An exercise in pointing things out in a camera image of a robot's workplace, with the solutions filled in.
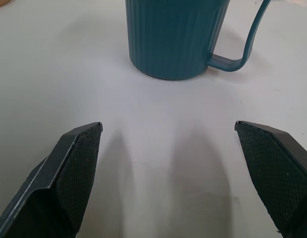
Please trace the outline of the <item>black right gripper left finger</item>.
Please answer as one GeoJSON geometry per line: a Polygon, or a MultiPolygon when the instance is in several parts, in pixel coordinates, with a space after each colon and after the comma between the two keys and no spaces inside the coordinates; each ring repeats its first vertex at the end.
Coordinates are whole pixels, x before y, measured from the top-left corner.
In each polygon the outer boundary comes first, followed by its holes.
{"type": "Polygon", "coordinates": [[[101,122],[65,133],[0,216],[0,238],[75,238],[94,183],[101,122]]]}

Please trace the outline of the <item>teal ribbed plastic mug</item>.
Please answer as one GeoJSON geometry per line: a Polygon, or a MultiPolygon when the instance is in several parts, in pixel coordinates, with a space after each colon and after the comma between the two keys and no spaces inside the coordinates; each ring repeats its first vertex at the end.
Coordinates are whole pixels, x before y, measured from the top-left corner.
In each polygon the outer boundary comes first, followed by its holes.
{"type": "Polygon", "coordinates": [[[271,0],[263,0],[250,28],[243,56],[228,59],[214,49],[230,0],[125,0],[129,57],[142,73],[186,80],[208,67],[241,69],[252,51],[271,0]]]}

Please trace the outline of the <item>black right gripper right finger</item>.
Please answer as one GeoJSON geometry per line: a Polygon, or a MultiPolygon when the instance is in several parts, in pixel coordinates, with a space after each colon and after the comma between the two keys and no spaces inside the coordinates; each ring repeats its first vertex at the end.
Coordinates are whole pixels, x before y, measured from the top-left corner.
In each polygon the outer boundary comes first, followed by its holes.
{"type": "Polygon", "coordinates": [[[287,132],[237,121],[251,181],[283,238],[307,238],[307,151],[287,132]]]}

